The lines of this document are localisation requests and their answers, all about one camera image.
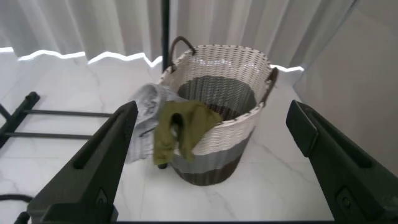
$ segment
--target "cloth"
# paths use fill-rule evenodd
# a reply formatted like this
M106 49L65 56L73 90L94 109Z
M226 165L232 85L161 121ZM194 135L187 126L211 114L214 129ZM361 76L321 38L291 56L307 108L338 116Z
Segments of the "cloth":
M124 163L146 159L154 153L154 130L159 123L160 109L166 101L186 101L169 87L153 83L141 87L130 100L137 103L138 115Z
M192 149L222 120L217 112L199 101L165 102L155 128L154 163L170 162L177 142L181 156L192 161Z

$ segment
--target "woven basket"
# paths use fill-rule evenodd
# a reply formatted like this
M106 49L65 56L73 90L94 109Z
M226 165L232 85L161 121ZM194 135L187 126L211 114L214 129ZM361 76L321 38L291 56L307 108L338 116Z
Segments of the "woven basket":
M190 50L172 63L180 40ZM206 103L223 117L195 146L193 162L175 150L171 165L181 178L195 185L211 185L234 172L277 74L258 50L233 45L193 47L183 37L174 40L169 66L159 84L171 87L182 98Z

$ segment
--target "gray stripe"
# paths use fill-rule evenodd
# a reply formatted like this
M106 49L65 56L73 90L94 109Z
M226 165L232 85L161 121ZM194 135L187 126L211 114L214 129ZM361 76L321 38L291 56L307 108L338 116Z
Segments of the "gray stripe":
M243 153L251 134L252 132L246 139L237 143L231 149L213 152L202 156L195 156L192 162L188 162L182 156L174 154L171 163L173 167L178 169L180 172L190 174L202 174L210 170L223 168L226 164L234 161Z
M257 105L250 86L233 78L194 78L178 89L178 95L187 100L202 101L207 105L226 106L239 114L247 113Z

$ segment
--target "olive green cloth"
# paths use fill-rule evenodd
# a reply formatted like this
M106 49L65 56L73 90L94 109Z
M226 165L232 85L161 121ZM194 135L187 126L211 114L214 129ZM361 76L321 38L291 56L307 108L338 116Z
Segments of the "olive green cloth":
M217 112L196 100L166 102L155 128L154 163L170 162L177 142L181 155L192 161L192 149L207 131L222 120Z

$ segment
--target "floor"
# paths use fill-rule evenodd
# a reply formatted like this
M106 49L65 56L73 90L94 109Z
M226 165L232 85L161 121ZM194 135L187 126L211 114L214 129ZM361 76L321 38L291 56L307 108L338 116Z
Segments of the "floor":
M41 55L18 62L13 53L0 54L0 103L14 111L36 91L41 96L36 109L113 113L141 85L159 77L160 65L150 68L141 59L104 58L87 65L84 57ZM124 166L114 203L118 220L332 220L309 160L285 127L290 102L298 100L289 82L289 74L282 74L238 168L225 182L198 187L151 160ZM93 134L104 122L35 115L18 131ZM8 140L0 150L0 194L34 196L84 143ZM25 209L22 202L1 202L0 223L12 223Z

